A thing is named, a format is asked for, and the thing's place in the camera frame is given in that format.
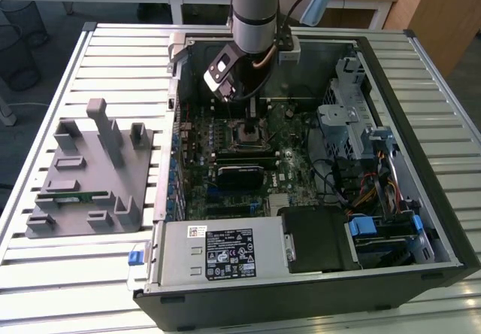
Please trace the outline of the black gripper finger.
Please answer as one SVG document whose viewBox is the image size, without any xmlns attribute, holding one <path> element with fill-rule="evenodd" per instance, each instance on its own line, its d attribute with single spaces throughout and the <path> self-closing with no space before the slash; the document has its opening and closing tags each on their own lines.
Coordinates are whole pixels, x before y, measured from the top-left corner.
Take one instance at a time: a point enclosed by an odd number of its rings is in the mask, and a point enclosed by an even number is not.
<svg viewBox="0 0 481 334">
<path fill-rule="evenodd" d="M 246 119 L 244 131 L 246 134 L 254 133 L 259 123 L 258 99 L 250 99 L 246 106 Z"/>
</svg>

